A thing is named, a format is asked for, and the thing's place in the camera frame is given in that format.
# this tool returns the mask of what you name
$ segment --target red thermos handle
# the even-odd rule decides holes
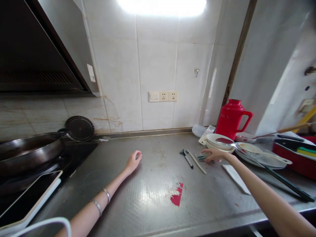
[[[249,111],[243,111],[241,114],[248,115],[248,120],[246,121],[244,127],[241,130],[237,130],[236,132],[243,132],[246,129],[246,127],[248,126],[248,123],[250,122],[251,118],[253,117],[253,113],[249,112]]]

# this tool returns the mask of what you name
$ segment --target green sponge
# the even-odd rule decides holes
[[[311,150],[305,147],[299,147],[297,148],[297,153],[303,154],[303,155],[308,155],[311,157],[315,157],[316,158],[316,150]]]

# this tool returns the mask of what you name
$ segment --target wall hook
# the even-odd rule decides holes
[[[200,69],[196,68],[194,71],[197,73],[197,75],[195,76],[195,78],[197,78],[198,77],[198,72],[200,71]]]

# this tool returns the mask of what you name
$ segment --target black knife handle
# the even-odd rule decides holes
[[[298,141],[298,142],[303,142],[304,141],[304,139],[302,139],[302,138],[296,138],[296,137],[291,137],[291,136],[287,136],[287,135],[280,135],[280,134],[278,134],[277,136],[279,138],[291,139],[291,140]]]

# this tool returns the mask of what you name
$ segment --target bright light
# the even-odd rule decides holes
[[[197,16],[205,8],[206,0],[118,0],[128,13],[156,16]]]

